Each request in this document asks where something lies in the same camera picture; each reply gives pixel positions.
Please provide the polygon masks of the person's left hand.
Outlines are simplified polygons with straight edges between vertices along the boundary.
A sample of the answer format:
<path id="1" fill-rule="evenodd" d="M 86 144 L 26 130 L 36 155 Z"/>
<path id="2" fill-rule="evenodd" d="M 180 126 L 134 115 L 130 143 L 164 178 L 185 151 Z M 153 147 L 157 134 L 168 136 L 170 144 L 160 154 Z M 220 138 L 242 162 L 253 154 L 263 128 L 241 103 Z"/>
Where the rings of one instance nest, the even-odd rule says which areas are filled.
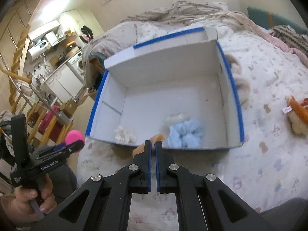
<path id="1" fill-rule="evenodd" d="M 41 189 L 43 203 L 39 210 L 48 214 L 57 207 L 55 195 L 52 193 L 53 184 L 49 175 L 44 178 Z M 35 189 L 18 187 L 13 194 L 1 196 L 1 230 L 16 230 L 17 227 L 28 227 L 39 220 L 30 201 L 35 200 L 38 193 Z"/>

